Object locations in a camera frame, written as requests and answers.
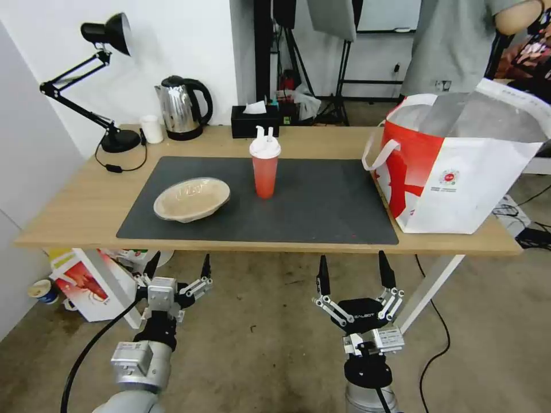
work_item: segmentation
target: bowl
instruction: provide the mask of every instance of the bowl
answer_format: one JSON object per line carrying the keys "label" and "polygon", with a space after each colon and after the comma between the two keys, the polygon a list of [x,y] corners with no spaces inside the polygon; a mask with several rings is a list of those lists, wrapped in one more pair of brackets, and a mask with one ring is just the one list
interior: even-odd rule
{"label": "bowl", "polygon": [[153,203],[164,220],[189,223],[214,214],[230,199],[230,187],[216,178],[194,178],[166,188]]}

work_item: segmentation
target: black desk lamp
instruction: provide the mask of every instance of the black desk lamp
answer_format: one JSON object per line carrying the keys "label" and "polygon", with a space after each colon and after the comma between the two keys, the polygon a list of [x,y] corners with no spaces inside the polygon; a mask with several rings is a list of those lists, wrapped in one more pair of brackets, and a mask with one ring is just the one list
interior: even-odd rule
{"label": "black desk lamp", "polygon": [[[121,130],[115,126],[114,120],[87,111],[83,107],[80,107],[76,103],[64,98],[61,95],[63,90],[83,80],[85,77],[88,77],[105,66],[109,66],[111,52],[105,49],[106,44],[110,44],[113,48],[126,54],[127,56],[130,55],[127,44],[130,40],[130,26],[128,24],[128,19],[124,13],[119,13],[112,16],[104,25],[97,23],[84,23],[80,27],[80,32],[82,33],[82,37],[84,37],[84,39],[94,44],[96,49],[98,49],[98,52],[88,60],[85,60],[65,73],[60,74],[55,79],[42,83],[40,85],[40,91],[68,108],[73,109],[75,112],[80,113],[92,122],[104,127],[105,134],[102,138],[101,145],[105,152],[119,153],[128,151],[140,144],[141,140],[136,132]],[[100,66],[97,66],[78,77],[67,78],[67,75],[70,73],[80,69],[96,59],[101,62]]]}

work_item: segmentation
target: white cup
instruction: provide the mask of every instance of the white cup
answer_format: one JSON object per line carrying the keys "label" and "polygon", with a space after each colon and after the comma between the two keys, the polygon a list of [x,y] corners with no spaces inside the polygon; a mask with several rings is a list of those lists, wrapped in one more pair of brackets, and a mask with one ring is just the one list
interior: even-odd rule
{"label": "white cup", "polygon": [[143,134],[148,143],[161,143],[163,140],[159,118],[155,115],[142,116],[139,119]]}

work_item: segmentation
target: electric kettle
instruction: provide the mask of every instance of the electric kettle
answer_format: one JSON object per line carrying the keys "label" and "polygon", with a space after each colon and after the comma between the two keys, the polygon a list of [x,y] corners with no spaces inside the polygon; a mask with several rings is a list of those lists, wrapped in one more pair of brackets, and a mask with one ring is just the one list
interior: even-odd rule
{"label": "electric kettle", "polygon": [[[195,79],[170,76],[155,86],[155,90],[168,137],[176,141],[197,138],[212,116],[212,98],[207,87]],[[201,116],[195,91],[200,91],[207,102],[205,116]]]}

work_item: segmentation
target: gray t-shirt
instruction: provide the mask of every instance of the gray t-shirt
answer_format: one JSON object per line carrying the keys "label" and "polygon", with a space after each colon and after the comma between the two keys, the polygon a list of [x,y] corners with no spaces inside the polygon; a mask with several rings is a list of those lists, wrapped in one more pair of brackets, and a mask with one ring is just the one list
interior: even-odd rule
{"label": "gray t-shirt", "polygon": [[422,0],[401,94],[471,92],[484,76],[494,16],[524,0]]}

